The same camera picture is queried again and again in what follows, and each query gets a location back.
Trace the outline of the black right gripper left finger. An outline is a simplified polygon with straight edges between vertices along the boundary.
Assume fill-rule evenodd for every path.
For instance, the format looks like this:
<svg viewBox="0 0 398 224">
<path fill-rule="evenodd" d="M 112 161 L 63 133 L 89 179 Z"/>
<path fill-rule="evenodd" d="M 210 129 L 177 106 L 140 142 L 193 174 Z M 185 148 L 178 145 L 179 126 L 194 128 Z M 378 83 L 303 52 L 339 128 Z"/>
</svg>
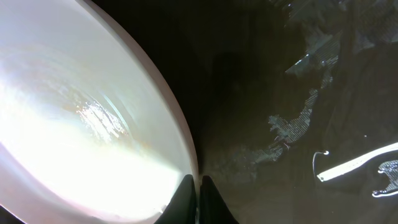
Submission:
<svg viewBox="0 0 398 224">
<path fill-rule="evenodd" d="M 193 176 L 187 174 L 170 203 L 154 224 L 195 224 L 197 195 Z"/>
</svg>

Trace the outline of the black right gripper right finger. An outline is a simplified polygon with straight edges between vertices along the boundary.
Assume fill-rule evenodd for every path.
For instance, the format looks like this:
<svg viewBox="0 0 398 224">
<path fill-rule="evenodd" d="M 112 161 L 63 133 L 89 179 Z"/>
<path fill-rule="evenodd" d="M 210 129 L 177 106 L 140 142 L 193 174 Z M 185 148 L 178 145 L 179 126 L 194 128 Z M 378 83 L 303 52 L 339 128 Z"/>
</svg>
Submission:
<svg viewBox="0 0 398 224">
<path fill-rule="evenodd" d="M 208 175 L 202 177 L 199 211 L 200 224 L 239 224 Z"/>
</svg>

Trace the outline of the pink plate with red stain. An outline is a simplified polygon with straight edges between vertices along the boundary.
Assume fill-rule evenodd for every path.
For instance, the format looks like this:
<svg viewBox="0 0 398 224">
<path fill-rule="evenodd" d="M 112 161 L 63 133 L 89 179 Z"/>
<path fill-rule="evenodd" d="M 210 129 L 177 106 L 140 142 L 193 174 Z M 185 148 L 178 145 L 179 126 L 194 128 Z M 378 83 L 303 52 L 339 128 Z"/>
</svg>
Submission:
<svg viewBox="0 0 398 224">
<path fill-rule="evenodd" d="M 192 136 L 141 46 L 92 1 L 1 2 L 1 205 L 24 223 L 154 223 Z"/>
</svg>

